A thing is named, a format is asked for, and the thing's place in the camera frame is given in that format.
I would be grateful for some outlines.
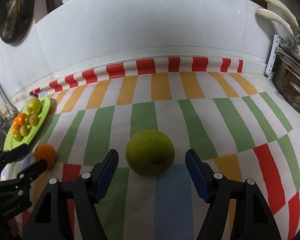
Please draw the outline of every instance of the strainer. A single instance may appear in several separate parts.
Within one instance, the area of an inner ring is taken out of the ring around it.
[[[10,45],[26,35],[31,24],[34,0],[10,0],[0,16],[0,37]]]

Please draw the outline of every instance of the green stripe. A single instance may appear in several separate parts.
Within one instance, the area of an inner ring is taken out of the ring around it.
[[[194,149],[201,160],[218,157],[216,149],[204,129],[192,103],[189,99],[178,100],[186,122],[190,147]]]
[[[158,130],[154,102],[133,104],[130,124],[130,137],[146,129]]]
[[[294,185],[296,186],[296,192],[298,192],[300,190],[300,169],[288,134],[279,138],[278,143],[284,156],[286,157]]]
[[[55,114],[51,120],[51,123],[49,124],[46,132],[44,133],[44,135],[41,137],[40,143],[44,143],[44,142],[48,142],[58,120],[61,114]]]
[[[103,161],[109,151],[114,106],[98,108],[89,132],[83,165],[94,166]]]
[[[129,168],[117,168],[104,199],[96,204],[102,227],[109,240],[122,240]]]
[[[271,108],[271,110],[274,112],[274,114],[277,116],[279,121],[282,123],[284,128],[287,130],[287,132],[290,132],[292,130],[292,126],[289,123],[288,119],[284,115],[284,113],[281,111],[279,106],[272,100],[272,98],[266,93],[262,92],[260,93],[263,100],[268,104],[268,106]]]
[[[82,118],[84,116],[84,113],[86,110],[78,111],[77,115],[72,121],[72,124],[70,125],[65,137],[63,138],[59,149],[57,151],[57,162],[59,163],[67,163],[71,149],[74,143],[74,139],[77,135],[79,125],[82,121]]]
[[[254,148],[252,135],[231,100],[229,98],[214,98],[213,101],[234,139],[238,152]]]
[[[265,134],[268,142],[273,142],[278,139],[268,120],[263,115],[262,111],[257,107],[256,103],[252,100],[251,97],[242,97],[242,100],[245,101],[247,106],[250,108],[251,112],[257,119],[263,133]]]

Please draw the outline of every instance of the screw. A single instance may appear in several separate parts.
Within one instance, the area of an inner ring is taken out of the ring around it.
[[[221,178],[222,178],[222,174],[219,173],[219,172],[216,172],[215,174],[213,174],[213,176],[214,176],[216,179],[221,179]]]
[[[57,182],[57,179],[56,178],[52,178],[49,180],[49,184],[53,185]]]
[[[253,179],[247,179],[248,184],[253,185],[255,184],[255,181]]]
[[[87,179],[87,178],[90,177],[90,173],[89,173],[89,172],[82,173],[81,177],[82,177],[83,179]]]

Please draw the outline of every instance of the blue stripe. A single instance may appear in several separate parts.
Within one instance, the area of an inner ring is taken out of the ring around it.
[[[193,230],[191,178],[184,163],[175,164],[156,180],[154,240],[190,240]]]
[[[29,154],[22,160],[21,170],[28,167],[30,165],[30,161],[31,161],[31,154]]]

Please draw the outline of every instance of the metal pipe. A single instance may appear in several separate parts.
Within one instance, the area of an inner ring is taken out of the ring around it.
[[[2,92],[2,94],[4,95],[4,97],[6,98],[7,102],[9,103],[9,105],[12,108],[12,115],[10,115],[11,117],[13,116],[14,113],[19,113],[18,109],[11,103],[11,101],[9,100],[7,94],[4,92],[1,84],[0,84],[0,90]]]

